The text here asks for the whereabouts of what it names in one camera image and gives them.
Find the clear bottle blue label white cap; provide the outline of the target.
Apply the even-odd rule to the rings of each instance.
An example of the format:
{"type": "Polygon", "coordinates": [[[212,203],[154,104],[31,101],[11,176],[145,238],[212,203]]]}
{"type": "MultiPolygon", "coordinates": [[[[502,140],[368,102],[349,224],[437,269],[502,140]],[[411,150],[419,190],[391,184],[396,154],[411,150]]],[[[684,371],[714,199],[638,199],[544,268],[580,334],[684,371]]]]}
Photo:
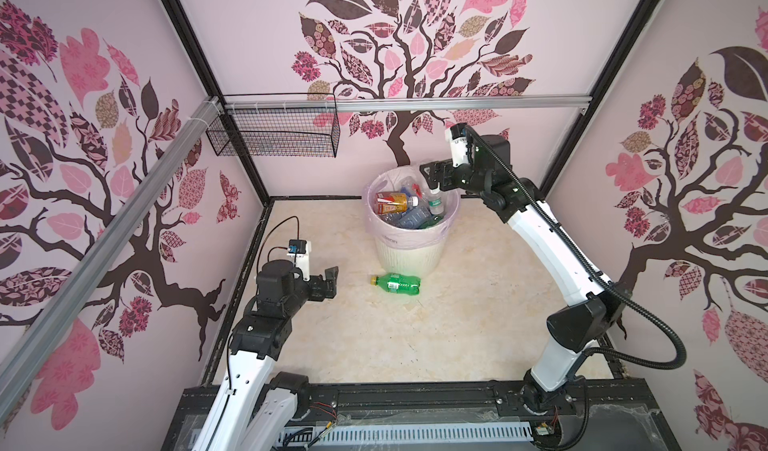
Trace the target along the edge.
{"type": "Polygon", "coordinates": [[[415,230],[424,225],[432,217],[429,208],[414,207],[405,212],[396,222],[395,225],[401,229],[415,230]]]}

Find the orange drink red label bottle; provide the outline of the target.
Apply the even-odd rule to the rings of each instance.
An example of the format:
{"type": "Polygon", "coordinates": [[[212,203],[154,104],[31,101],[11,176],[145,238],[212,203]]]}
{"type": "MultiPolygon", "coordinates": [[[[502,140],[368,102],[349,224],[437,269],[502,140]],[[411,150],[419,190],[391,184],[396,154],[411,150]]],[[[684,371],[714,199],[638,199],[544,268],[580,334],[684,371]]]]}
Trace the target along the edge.
{"type": "Polygon", "coordinates": [[[378,215],[405,213],[418,204],[418,196],[395,191],[378,192],[374,196],[373,210],[378,215]]]}

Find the clear bottle blue cap red label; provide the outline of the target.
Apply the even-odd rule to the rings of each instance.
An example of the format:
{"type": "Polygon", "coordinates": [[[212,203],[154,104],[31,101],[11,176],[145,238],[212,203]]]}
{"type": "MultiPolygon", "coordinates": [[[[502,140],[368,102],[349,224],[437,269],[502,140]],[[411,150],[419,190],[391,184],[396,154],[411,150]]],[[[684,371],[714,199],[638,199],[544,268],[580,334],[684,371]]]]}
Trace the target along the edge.
{"type": "Polygon", "coordinates": [[[413,177],[404,178],[400,184],[400,191],[406,194],[408,197],[418,197],[422,199],[424,197],[421,185],[413,177]]]}

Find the clear bottle green white label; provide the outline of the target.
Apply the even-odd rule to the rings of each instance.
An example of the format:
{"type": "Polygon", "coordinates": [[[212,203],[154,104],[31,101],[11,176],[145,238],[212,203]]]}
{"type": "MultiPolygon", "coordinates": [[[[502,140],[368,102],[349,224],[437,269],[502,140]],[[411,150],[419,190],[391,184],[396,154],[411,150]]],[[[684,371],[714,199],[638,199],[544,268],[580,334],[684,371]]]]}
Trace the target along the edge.
{"type": "Polygon", "coordinates": [[[439,189],[428,190],[425,198],[429,211],[433,216],[443,216],[445,214],[444,193],[439,189]]]}

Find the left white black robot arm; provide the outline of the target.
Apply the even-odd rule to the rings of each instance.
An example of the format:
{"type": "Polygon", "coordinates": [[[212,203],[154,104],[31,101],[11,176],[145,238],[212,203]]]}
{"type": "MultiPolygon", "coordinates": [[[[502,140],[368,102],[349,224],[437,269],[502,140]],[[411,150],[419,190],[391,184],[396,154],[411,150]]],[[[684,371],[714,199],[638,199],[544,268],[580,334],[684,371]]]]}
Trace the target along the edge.
{"type": "Polygon", "coordinates": [[[309,273],[308,260],[267,262],[257,292],[231,333],[225,376],[193,448],[270,450],[286,425],[308,409],[308,378],[273,369],[308,302],[337,295],[339,268],[309,273]]]}

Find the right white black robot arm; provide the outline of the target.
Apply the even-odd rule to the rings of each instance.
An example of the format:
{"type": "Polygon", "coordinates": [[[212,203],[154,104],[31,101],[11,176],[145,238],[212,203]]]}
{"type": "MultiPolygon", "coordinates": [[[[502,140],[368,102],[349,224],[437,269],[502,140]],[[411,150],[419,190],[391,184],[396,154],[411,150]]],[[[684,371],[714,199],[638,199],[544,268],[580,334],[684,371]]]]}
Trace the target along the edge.
{"type": "Polygon", "coordinates": [[[461,189],[479,197],[532,249],[565,301],[564,308],[548,316],[548,342],[523,378],[521,400],[530,413],[543,415],[554,408],[564,387],[592,355],[656,370],[676,370],[685,364],[687,350],[679,335],[636,303],[630,290],[603,274],[571,239],[536,185],[513,171],[508,140],[501,135],[481,136],[465,123],[450,127],[445,135],[450,158],[420,167],[429,187],[461,189]],[[599,344],[625,309],[642,316],[669,339],[675,350],[672,359],[644,359],[599,344]]]}

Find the clear bottle blue label front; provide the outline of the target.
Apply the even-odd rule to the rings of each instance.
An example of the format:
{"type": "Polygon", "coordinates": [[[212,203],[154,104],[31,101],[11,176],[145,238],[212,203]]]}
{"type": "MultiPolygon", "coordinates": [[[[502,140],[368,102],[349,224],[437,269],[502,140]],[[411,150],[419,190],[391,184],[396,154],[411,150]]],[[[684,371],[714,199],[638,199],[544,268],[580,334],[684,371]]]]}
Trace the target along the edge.
{"type": "Polygon", "coordinates": [[[384,213],[380,214],[379,218],[385,223],[395,225],[403,217],[403,215],[404,212],[384,213]]]}

